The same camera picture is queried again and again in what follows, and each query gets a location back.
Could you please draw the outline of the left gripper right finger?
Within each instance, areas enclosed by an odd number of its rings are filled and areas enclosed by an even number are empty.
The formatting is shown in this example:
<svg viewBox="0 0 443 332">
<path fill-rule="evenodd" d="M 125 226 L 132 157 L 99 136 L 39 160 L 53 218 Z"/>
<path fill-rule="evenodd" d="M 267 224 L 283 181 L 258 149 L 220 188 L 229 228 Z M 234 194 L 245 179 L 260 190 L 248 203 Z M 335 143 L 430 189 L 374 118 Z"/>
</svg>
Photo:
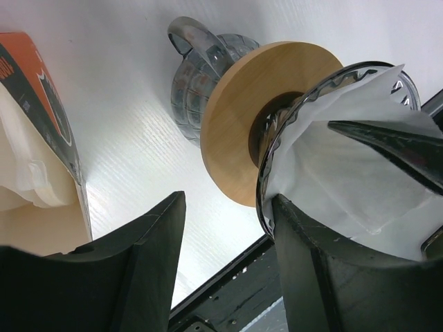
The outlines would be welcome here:
<svg viewBox="0 0 443 332">
<path fill-rule="evenodd" d="M 272 200 L 290 331 L 441 331 L 442 260 L 411 261 L 363 246 Z"/>
</svg>

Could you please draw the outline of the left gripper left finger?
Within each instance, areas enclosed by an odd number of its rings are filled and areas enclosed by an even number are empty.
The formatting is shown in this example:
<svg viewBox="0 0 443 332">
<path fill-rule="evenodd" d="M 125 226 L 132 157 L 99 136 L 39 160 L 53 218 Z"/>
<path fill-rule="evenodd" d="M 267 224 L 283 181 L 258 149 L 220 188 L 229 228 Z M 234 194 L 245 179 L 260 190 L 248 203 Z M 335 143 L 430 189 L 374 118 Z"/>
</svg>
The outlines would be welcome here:
<svg viewBox="0 0 443 332">
<path fill-rule="evenodd" d="M 173 192 L 67 253 L 1 247 L 2 331 L 166 331 L 186 219 Z"/>
</svg>

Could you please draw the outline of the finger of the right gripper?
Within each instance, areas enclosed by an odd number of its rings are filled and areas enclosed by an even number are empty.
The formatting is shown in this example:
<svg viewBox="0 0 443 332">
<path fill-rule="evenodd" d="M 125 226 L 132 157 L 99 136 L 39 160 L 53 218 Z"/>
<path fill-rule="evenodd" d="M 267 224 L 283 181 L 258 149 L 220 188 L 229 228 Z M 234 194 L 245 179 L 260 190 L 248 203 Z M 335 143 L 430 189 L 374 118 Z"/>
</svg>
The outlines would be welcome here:
<svg viewBox="0 0 443 332">
<path fill-rule="evenodd" d="M 442 193 L 442 139 L 354 121 L 329 121 L 328 129 L 360 142 L 435 194 Z"/>
</svg>

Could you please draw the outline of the grey ribbed glass dripper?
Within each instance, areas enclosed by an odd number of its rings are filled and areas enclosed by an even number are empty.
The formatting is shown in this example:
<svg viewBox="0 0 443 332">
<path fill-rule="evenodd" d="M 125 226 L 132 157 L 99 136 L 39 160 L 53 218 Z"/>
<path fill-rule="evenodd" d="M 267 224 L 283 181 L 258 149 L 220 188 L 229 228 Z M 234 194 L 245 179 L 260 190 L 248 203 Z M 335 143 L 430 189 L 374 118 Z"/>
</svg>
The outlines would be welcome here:
<svg viewBox="0 0 443 332">
<path fill-rule="evenodd" d="M 362 62 L 320 83 L 289 111 L 265 155 L 261 215 L 274 228 L 272 198 L 347 237 L 378 234 L 427 199 L 425 188 L 370 147 L 327 127 L 333 120 L 406 125 L 419 117 L 400 66 Z"/>
</svg>

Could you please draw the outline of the white paper coffee filter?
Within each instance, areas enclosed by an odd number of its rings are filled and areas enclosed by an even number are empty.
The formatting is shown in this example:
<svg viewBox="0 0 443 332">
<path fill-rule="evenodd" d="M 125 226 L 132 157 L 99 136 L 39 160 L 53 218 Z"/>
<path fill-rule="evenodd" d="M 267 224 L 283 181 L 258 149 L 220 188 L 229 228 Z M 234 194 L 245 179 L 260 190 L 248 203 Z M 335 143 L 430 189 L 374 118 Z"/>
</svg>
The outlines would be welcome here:
<svg viewBox="0 0 443 332">
<path fill-rule="evenodd" d="M 422 261 L 442 227 L 442 180 L 411 138 L 442 142 L 403 66 L 361 62 L 308 90 L 273 118 L 257 180 L 267 234 L 281 194 L 321 225 L 373 250 Z"/>
</svg>

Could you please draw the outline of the orange filter box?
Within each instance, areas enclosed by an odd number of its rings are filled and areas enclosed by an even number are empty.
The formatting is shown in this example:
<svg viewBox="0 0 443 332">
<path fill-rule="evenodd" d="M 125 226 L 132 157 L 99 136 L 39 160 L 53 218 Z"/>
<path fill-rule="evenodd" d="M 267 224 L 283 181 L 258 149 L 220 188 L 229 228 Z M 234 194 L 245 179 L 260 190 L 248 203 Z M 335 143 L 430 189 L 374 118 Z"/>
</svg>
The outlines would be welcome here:
<svg viewBox="0 0 443 332">
<path fill-rule="evenodd" d="M 74 180 L 78 199 L 62 207 L 30 204 L 1 211 L 1 242 L 42 254 L 89 242 L 91 224 L 73 132 L 52 77 L 26 33 L 1 34 L 2 86 L 64 164 Z"/>
</svg>

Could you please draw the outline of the grey glass server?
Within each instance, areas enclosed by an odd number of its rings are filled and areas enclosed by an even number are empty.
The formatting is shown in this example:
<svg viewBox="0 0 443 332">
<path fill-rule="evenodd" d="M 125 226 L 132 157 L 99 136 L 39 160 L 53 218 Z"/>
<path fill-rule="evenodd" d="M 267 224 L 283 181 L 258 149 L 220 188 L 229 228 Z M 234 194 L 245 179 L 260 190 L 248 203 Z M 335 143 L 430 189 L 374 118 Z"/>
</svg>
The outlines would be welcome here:
<svg viewBox="0 0 443 332">
<path fill-rule="evenodd" d="M 174 122 L 183 136 L 199 147 L 204 112 L 211 93 L 235 62 L 260 45 L 243 35 L 214 35 L 190 17 L 172 21 L 168 26 L 168 38 L 183 57 L 171 87 Z"/>
</svg>

